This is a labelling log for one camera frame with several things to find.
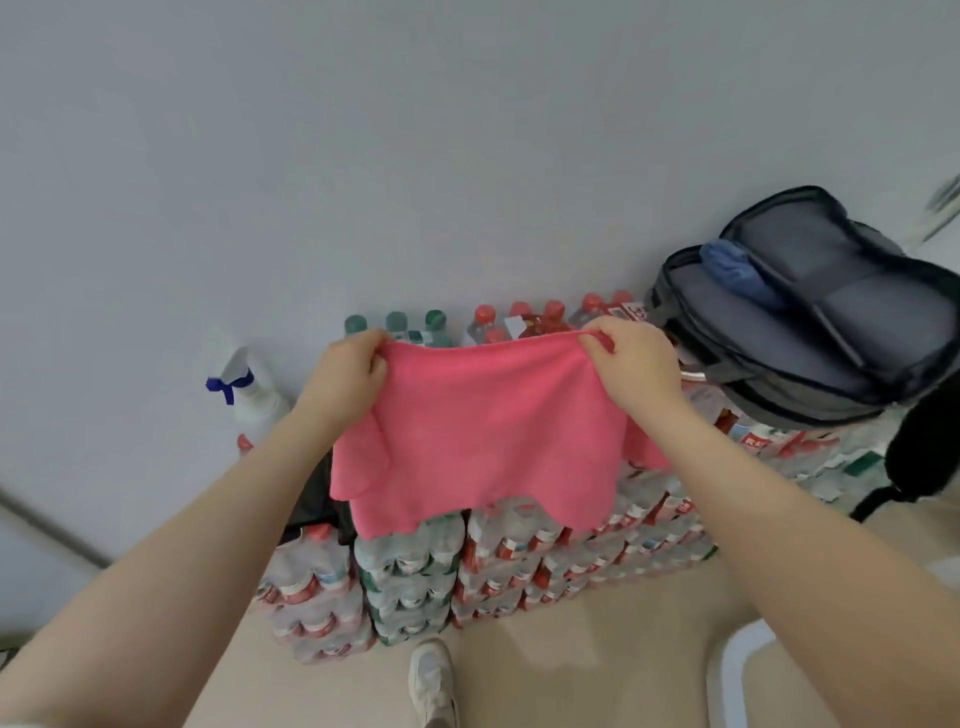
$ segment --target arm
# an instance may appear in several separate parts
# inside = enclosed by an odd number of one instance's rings
[[[307,477],[386,374],[332,345],[267,440],[77,595],[0,675],[0,723],[179,726],[250,604]]]
[[[725,560],[843,725],[955,725],[960,605],[931,574],[747,454],[689,406],[658,329],[582,344],[693,496]]]

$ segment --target microfiber cloth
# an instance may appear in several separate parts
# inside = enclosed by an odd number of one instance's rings
[[[580,335],[384,344],[379,399],[333,450],[330,494],[350,501],[357,533],[409,533],[506,496],[534,497],[571,528],[606,522],[622,459],[668,464],[607,396]]]

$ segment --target foot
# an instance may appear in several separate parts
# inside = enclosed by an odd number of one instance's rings
[[[409,684],[420,726],[436,719],[445,721],[444,728],[460,728],[453,697],[453,662],[443,642],[427,640],[417,645],[410,658]]]

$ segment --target spray bottle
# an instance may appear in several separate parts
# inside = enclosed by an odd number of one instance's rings
[[[260,384],[247,364],[247,347],[233,353],[217,376],[206,381],[210,392],[223,392],[241,426],[237,447],[241,454],[263,442],[267,434],[290,412],[290,402],[277,390]]]

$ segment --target backpack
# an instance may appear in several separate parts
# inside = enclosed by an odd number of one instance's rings
[[[700,247],[660,268],[648,320],[743,412],[825,429],[910,404],[960,369],[960,277],[851,220],[825,189],[796,187],[734,217],[720,237],[789,302],[771,311],[714,279]]]

